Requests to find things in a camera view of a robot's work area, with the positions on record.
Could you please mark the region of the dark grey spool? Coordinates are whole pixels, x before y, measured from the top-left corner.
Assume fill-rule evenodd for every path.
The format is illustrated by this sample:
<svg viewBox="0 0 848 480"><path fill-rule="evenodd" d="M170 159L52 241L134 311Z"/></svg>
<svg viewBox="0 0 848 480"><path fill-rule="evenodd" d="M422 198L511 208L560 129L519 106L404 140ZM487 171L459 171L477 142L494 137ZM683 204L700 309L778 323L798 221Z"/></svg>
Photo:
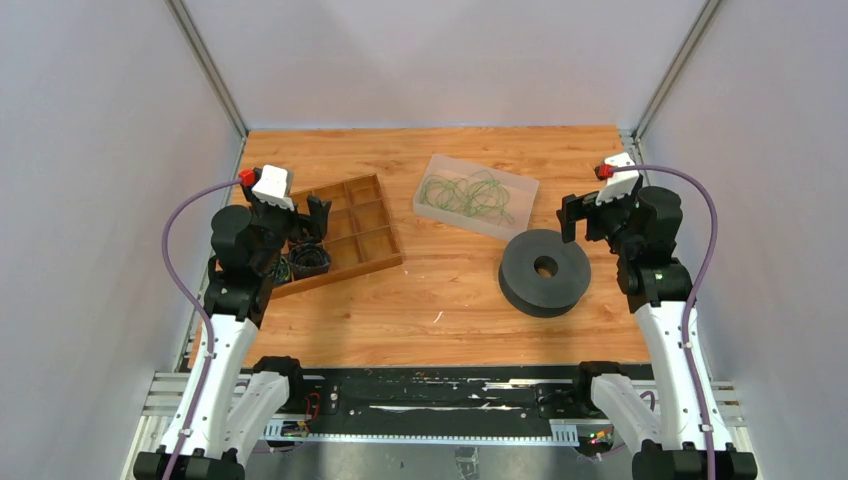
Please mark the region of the dark grey spool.
<svg viewBox="0 0 848 480"><path fill-rule="evenodd" d="M552 318L572 310L587 292L591 267L575 242L553 230L520 233L505 247L498 269L504 298L518 311Z"/></svg>

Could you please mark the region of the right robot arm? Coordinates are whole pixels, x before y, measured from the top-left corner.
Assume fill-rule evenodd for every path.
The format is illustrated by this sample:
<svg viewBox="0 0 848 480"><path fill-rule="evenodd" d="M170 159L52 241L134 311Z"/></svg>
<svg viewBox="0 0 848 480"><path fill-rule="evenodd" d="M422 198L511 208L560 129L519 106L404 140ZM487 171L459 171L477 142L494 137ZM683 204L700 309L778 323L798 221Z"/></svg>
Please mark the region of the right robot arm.
<svg viewBox="0 0 848 480"><path fill-rule="evenodd" d="M610 200L568 195L557 217L565 243L583 220L587 240L606 241L617 256L617 282L648 347L660 407L645 404L618 364L593 361L580 365L574 408L607 417L632 455L635 479L756 478L755 457L735 446L704 371L693 279L673 255L680 197L640 186Z"/></svg>

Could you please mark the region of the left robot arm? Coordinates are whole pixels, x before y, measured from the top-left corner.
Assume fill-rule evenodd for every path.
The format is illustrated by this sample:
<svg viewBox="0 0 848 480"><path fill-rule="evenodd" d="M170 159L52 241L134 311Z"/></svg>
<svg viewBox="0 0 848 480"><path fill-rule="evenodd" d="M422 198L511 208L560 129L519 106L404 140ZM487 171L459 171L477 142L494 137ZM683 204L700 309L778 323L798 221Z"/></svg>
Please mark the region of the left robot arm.
<svg viewBox="0 0 848 480"><path fill-rule="evenodd" d="M208 285L195 302L200 345L174 418L152 452L137 455L136 479L242 479L271 417L298 411L306 386L298 360L263 357L240 398L244 360L275 286L284 244L300 239L307 217L295 205L229 205L211 220Z"/></svg>

